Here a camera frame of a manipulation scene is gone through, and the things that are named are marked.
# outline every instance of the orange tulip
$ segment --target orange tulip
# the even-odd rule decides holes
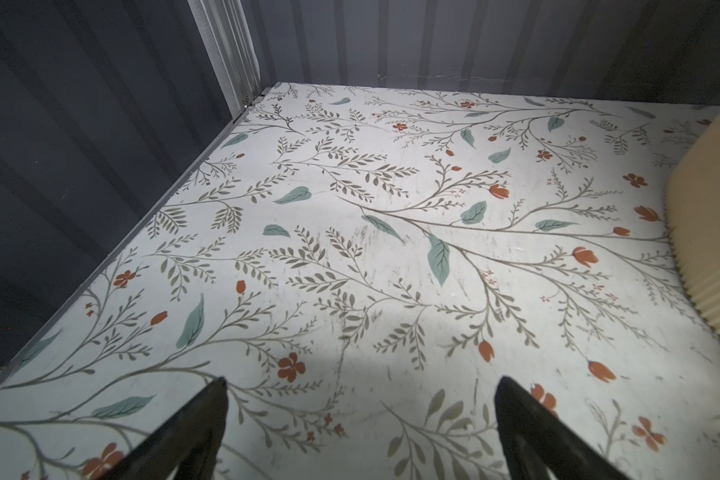
[[[647,220],[648,222],[657,222],[661,219],[661,217],[655,213],[655,210],[653,210],[653,208],[648,208],[647,206],[636,206],[634,208],[634,211],[642,215],[640,216],[642,220]]]
[[[503,200],[509,198],[509,191],[506,188],[499,187],[499,184],[492,185],[488,191],[493,197]]]
[[[162,312],[155,315],[152,320],[150,321],[150,325],[157,325],[158,323],[162,322],[168,318],[168,312]]]
[[[531,386],[530,395],[532,395],[533,398],[541,402],[541,405],[545,406],[546,409],[552,413],[552,415],[559,418],[557,412],[554,411],[554,408],[557,406],[557,398],[555,398],[555,396],[551,393],[547,393],[544,396],[544,387],[540,386],[539,384]]]
[[[592,268],[589,264],[596,264],[599,262],[595,253],[591,250],[586,250],[583,246],[579,246],[573,251],[573,258],[586,268]]]
[[[615,380],[617,378],[608,367],[604,366],[600,362],[589,362],[589,371],[592,372],[592,375],[600,380],[603,380],[605,383],[610,383],[611,380]]]
[[[496,357],[493,347],[488,342],[480,342],[480,346],[478,346],[477,349],[480,351],[480,355],[483,356],[483,360],[488,363],[490,363],[490,359]]]

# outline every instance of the floral mat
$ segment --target floral mat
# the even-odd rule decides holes
[[[0,478],[96,478],[217,376],[217,478],[508,478],[505,375],[631,478],[720,478],[662,206],[718,110],[278,85],[1,386]]]

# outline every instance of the dark gray wall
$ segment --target dark gray wall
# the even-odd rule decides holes
[[[720,104],[720,0],[242,0],[265,85]]]
[[[0,0],[0,365],[230,120],[185,0]]]

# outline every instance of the beige corrugated container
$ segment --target beige corrugated container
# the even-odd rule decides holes
[[[720,334],[720,114],[669,178],[666,210],[685,289]]]

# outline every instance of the teal leaf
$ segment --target teal leaf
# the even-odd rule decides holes
[[[264,227],[264,235],[281,235],[281,236],[288,236],[290,238],[290,234],[288,233],[288,230],[285,228],[279,226],[279,225],[267,225]]]
[[[400,238],[400,235],[398,235],[397,232],[394,231],[394,228],[389,226],[389,224],[387,222],[383,221],[382,219],[376,218],[373,215],[363,215],[362,219],[365,220],[366,222],[370,222],[373,226],[375,226],[382,232],[385,232],[389,235],[396,237],[403,244],[405,243],[405,241],[402,238]]]
[[[471,148],[474,148],[474,137],[472,136],[472,131],[469,128],[461,130],[461,138],[463,138],[463,140],[467,142]]]
[[[223,145],[221,146],[221,148],[229,147],[230,145],[234,145],[234,144],[238,144],[238,143],[240,143],[241,141],[243,141],[244,139],[247,139],[247,138],[248,138],[248,134],[239,134],[239,135],[236,135],[233,139],[231,139],[230,141],[228,141],[228,142],[226,142],[225,144],[223,144]]]
[[[285,197],[275,200],[278,205],[290,204],[291,202],[298,202],[301,200],[308,200],[311,198],[311,192],[307,187],[296,187],[289,191]]]
[[[427,259],[437,281],[442,285],[451,272],[451,249],[448,245],[434,235],[429,236],[432,247],[429,249]]]
[[[562,220],[541,220],[536,223],[536,228],[542,232],[549,232],[558,228],[565,228],[568,225],[578,225],[575,222],[563,222]]]
[[[483,221],[486,210],[488,210],[488,204],[485,203],[485,200],[477,202],[461,214],[461,221],[466,225],[479,224]]]
[[[184,331],[176,342],[176,348],[182,349],[192,345],[202,331],[203,323],[205,323],[205,299],[202,297],[202,293],[200,293],[200,303],[198,303],[195,309],[189,312],[189,315],[186,317]]]
[[[627,108],[628,108],[629,110],[635,112],[636,114],[642,115],[643,117],[655,118],[655,115],[653,115],[653,114],[650,113],[649,111],[640,110],[639,108],[634,108],[634,107],[629,107],[629,106],[628,106]]]
[[[551,117],[548,122],[549,131],[552,131],[555,128],[560,128],[564,124],[565,124],[565,120],[562,120],[560,117]]]
[[[495,154],[490,155],[488,157],[488,160],[492,161],[494,164],[500,164],[501,162],[509,158],[509,152],[511,151],[511,148],[508,148],[504,151],[497,151]]]
[[[144,408],[152,398],[155,398],[155,396],[131,396],[112,405],[96,408],[90,416],[99,420],[111,420],[112,418],[133,415]]]
[[[531,104],[531,105],[536,105],[537,107],[546,107],[545,104],[540,104],[539,102],[533,101],[533,100],[531,100],[530,98],[527,98],[527,97],[523,97],[523,98],[525,98],[525,101],[528,102],[528,103]]]
[[[19,366],[16,367],[15,371],[18,372],[21,367],[26,366],[29,362],[32,361],[33,358],[38,356],[40,352],[45,350],[45,347],[50,345],[50,343],[56,339],[59,333],[61,333],[61,330],[54,333],[52,336],[49,336],[47,339],[42,339],[41,341],[35,343],[32,348],[27,352],[27,356],[23,360],[21,360],[21,363],[19,363]]]

